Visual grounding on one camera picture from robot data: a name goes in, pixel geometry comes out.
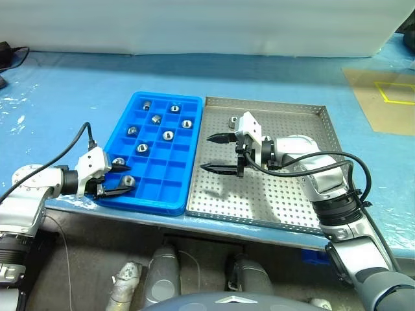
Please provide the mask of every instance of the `blue table surface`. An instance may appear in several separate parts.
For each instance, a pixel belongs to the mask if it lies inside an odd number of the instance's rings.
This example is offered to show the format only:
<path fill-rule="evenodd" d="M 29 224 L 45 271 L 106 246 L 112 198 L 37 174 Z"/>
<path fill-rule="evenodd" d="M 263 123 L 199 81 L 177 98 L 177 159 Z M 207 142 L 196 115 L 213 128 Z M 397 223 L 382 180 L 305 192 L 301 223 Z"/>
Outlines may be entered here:
<path fill-rule="evenodd" d="M 415 138 L 374 132 L 342 72 L 355 68 L 414 75 L 407 69 L 413 59 L 399 34 L 371 58 L 31 52 L 21 67 L 1 73 L 9 85 L 0 90 L 0 192 L 11 185 L 17 168 L 56 156 L 84 121 L 90 121 L 94 138 L 104 146 L 136 91 L 325 105 L 342 149 L 371 169 L 370 212 L 387 242 L 397 256 L 415 257 Z M 74 167 L 86 144 L 83 137 L 59 163 Z M 355 182 L 364 187 L 358 168 Z M 322 236 L 280 229 L 121 211 L 88 199 L 61 197 L 47 204 L 273 244 L 321 249 L 327 242 Z"/>

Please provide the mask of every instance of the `white wall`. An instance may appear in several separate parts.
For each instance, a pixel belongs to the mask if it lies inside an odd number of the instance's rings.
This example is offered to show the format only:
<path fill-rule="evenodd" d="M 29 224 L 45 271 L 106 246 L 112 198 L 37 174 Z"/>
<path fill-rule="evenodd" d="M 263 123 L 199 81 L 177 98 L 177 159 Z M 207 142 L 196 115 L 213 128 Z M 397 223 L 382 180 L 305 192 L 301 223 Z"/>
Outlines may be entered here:
<path fill-rule="evenodd" d="M 0 41 L 39 51 L 375 54 L 414 0 L 0 0 Z"/>

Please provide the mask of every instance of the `stainless steel tray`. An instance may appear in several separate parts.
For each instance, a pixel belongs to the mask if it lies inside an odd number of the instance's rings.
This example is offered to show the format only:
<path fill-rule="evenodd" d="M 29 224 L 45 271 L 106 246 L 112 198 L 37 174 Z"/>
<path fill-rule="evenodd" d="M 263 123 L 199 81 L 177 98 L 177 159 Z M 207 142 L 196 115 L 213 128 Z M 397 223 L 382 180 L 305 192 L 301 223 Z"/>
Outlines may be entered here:
<path fill-rule="evenodd" d="M 200 168 L 208 162 L 236 164 L 235 144 L 206 141 L 231 131 L 228 119 L 251 111 L 272 138 L 312 137 L 321 150 L 341 150 L 326 107 L 256 100 L 206 98 L 186 213 L 192 216 L 321 234 L 318 219 L 294 178 L 277 178 L 247 168 L 244 178 Z"/>

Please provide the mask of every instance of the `metal nut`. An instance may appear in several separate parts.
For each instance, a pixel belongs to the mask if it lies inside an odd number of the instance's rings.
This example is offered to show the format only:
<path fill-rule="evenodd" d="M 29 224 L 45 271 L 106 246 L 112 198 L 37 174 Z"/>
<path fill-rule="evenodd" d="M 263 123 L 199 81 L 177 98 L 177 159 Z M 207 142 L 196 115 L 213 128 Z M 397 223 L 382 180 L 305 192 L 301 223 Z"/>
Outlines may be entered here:
<path fill-rule="evenodd" d="M 114 160 L 112 160 L 112 164 L 125 164 L 125 160 L 122 157 L 116 157 Z"/>
<path fill-rule="evenodd" d="M 174 113 L 178 113 L 180 111 L 180 107 L 177 105 L 173 105 L 170 107 L 170 111 Z"/>
<path fill-rule="evenodd" d="M 146 100 L 146 101 L 143 103 L 143 110 L 149 110 L 149 109 L 150 109 L 150 107 L 151 107 L 151 101 Z"/>
<path fill-rule="evenodd" d="M 151 122 L 155 125 L 159 125 L 161 123 L 161 117 L 159 115 L 154 115 L 153 118 L 151 118 Z"/>
<path fill-rule="evenodd" d="M 127 130 L 127 135 L 129 136 L 137 136 L 138 134 L 138 128 L 137 126 L 131 126 Z"/>
<path fill-rule="evenodd" d="M 235 123 L 238 120 L 238 117 L 230 117 L 228 121 L 229 128 L 235 128 Z"/>
<path fill-rule="evenodd" d="M 193 123 L 190 120 L 183 120 L 183 122 L 182 122 L 182 128 L 191 128 L 192 125 L 193 125 Z"/>
<path fill-rule="evenodd" d="M 137 152 L 139 152 L 140 154 L 143 152 L 146 152 L 148 150 L 148 144 L 139 144 L 137 146 Z"/>
<path fill-rule="evenodd" d="M 172 131 L 166 131 L 166 132 L 163 133 L 163 139 L 165 141 L 171 141 L 173 139 L 173 136 L 174 136 L 174 134 L 173 134 Z"/>
<path fill-rule="evenodd" d="M 136 180 L 130 175 L 123 176 L 119 182 L 120 186 L 134 187 L 136 185 Z"/>

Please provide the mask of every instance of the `gray floor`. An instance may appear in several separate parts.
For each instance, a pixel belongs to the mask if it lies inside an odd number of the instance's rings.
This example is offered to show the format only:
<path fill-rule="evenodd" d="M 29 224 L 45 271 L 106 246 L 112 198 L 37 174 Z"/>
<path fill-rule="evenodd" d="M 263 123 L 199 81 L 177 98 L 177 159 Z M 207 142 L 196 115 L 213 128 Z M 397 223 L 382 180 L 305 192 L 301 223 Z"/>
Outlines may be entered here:
<path fill-rule="evenodd" d="M 320 297 L 331 301 L 333 310 L 361 311 L 353 290 L 343 287 L 329 266 L 304 264 L 300 250 L 224 239 L 185 231 L 114 222 L 79 214 L 49 211 L 64 228 L 69 247 L 74 311 L 105 310 L 115 275 L 128 260 L 148 267 L 153 252 L 163 242 L 194 256 L 201 267 L 201 290 L 224 289 L 224 264 L 229 254 L 245 251 L 270 275 L 275 294 L 306 301 Z M 56 229 L 46 220 L 46 229 Z M 197 269 L 180 255 L 182 293 L 197 292 Z M 131 310 L 139 310 L 146 269 L 134 295 Z M 42 269 L 27 310 L 69 310 L 67 268 L 61 240 Z"/>

